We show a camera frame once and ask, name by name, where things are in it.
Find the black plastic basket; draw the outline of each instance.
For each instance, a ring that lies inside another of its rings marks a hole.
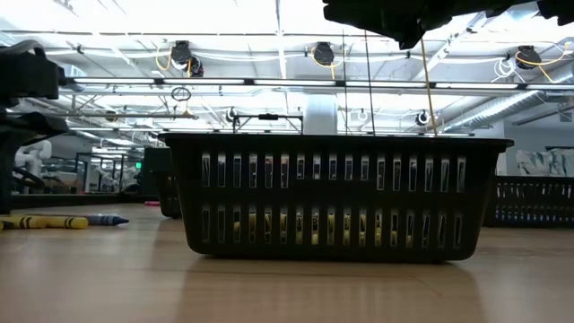
[[[474,253],[510,140],[163,134],[190,248],[442,261]]]
[[[484,225],[574,227],[574,179],[497,176]]]
[[[143,158],[143,193],[157,195],[161,213],[167,217],[181,217],[176,177],[168,148],[146,148]]]
[[[161,213],[172,219],[179,219],[181,208],[175,174],[167,171],[156,171],[154,174],[160,195]]]

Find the ceiling light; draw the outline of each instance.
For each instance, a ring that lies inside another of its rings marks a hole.
[[[85,127],[71,127],[70,130],[73,131],[114,131],[114,128],[110,127],[93,127],[93,128],[85,128]]]
[[[255,85],[275,86],[335,86],[335,81],[255,80]]]
[[[516,89],[518,84],[504,84],[504,83],[437,83],[436,88],[439,89],[497,89],[508,90]]]
[[[574,90],[574,84],[530,84],[528,90]]]
[[[423,88],[423,82],[371,82],[369,81],[348,81],[347,86],[353,87],[390,87],[390,88]]]
[[[435,136],[434,134],[424,134],[426,136]],[[474,134],[437,134],[437,136],[445,136],[445,137],[451,137],[451,136],[474,136]]]
[[[208,84],[208,85],[245,84],[245,81],[243,79],[204,79],[204,78],[196,78],[196,79],[169,78],[169,79],[163,79],[163,82],[166,84]]]
[[[121,127],[118,128],[119,131],[132,131],[132,132],[149,132],[149,131],[161,131],[163,128],[131,128],[131,127]]]
[[[152,78],[74,78],[74,82],[80,84],[153,84]]]

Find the blue crayon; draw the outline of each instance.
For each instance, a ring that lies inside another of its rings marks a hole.
[[[88,219],[89,225],[112,226],[129,222],[129,220],[115,215],[87,215],[84,217]]]
[[[70,215],[70,214],[29,214],[38,216],[66,216],[82,217],[88,220],[89,225],[114,226],[123,223],[129,223],[129,220],[115,215]]]

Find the wall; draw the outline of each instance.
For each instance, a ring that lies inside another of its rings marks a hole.
[[[58,135],[48,139],[52,143],[52,157],[75,159],[76,153],[91,153],[91,142],[73,135]]]
[[[507,150],[507,172],[510,176],[519,176],[517,151],[545,152],[546,146],[574,146],[574,127],[572,129],[551,129],[528,126],[506,125],[505,136],[514,140],[514,147]]]

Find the yellow cable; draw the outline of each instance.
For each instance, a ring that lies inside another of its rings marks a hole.
[[[160,48],[158,48],[158,51],[156,52],[155,55],[155,65],[158,66],[158,68],[160,68],[163,71],[167,71],[170,69],[171,66],[171,50],[173,49],[173,47],[170,47],[170,55],[168,56],[168,66],[167,67],[163,67],[160,64]]]
[[[191,78],[191,66],[193,65],[191,58],[187,60],[187,78]]]
[[[429,68],[427,67],[427,52],[424,48],[424,40],[421,39],[421,47],[422,47],[422,64],[424,66],[424,78],[427,83],[427,95],[429,97],[429,110],[430,110],[430,119],[432,120],[432,130],[434,130],[434,135],[438,135],[437,132],[437,121],[434,119],[434,110],[432,109],[432,99],[431,99],[431,83],[429,82]]]
[[[550,65],[550,64],[554,64],[554,63],[558,63],[558,62],[562,61],[562,59],[566,56],[566,51],[568,50],[568,45],[569,44],[564,45],[564,51],[562,52],[562,56],[560,58],[554,59],[553,61],[550,61],[550,62],[545,62],[545,63],[528,62],[527,60],[524,60],[524,59],[518,57],[518,54],[520,54],[521,52],[517,52],[517,54],[515,55],[515,58],[517,59],[517,61],[525,63],[525,64],[529,64],[529,65],[534,65],[534,66]]]
[[[556,83],[549,75],[548,73],[546,73],[546,71],[544,71],[544,69],[542,68],[542,66],[538,66],[538,68],[540,68],[540,70],[542,71],[542,74],[544,74],[544,76],[546,76],[546,78],[548,79],[548,81],[550,81],[551,83]]]

